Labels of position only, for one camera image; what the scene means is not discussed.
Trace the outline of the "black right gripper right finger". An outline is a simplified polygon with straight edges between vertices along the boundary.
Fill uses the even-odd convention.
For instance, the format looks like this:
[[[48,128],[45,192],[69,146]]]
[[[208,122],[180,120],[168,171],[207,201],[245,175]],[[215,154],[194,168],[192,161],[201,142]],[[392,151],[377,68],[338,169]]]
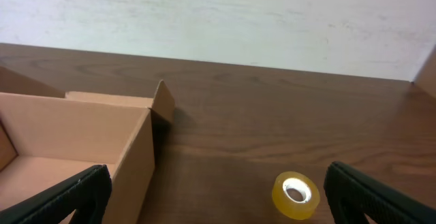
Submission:
[[[324,192],[336,224],[425,224],[435,210],[340,161],[326,171]]]

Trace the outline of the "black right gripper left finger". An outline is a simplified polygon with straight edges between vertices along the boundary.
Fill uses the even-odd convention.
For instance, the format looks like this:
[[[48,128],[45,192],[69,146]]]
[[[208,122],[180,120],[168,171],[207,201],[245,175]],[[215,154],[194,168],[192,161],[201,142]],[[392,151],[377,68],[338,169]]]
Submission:
[[[106,165],[93,165],[23,202],[1,211],[1,224],[101,224],[112,192]]]

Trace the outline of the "yellow clear tape roll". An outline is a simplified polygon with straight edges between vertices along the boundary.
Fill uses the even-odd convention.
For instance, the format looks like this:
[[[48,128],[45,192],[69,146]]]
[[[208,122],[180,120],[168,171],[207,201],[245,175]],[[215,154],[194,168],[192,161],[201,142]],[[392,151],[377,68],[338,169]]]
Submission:
[[[315,183],[298,172],[283,172],[275,179],[272,200],[276,209],[294,220],[309,219],[320,203]]]

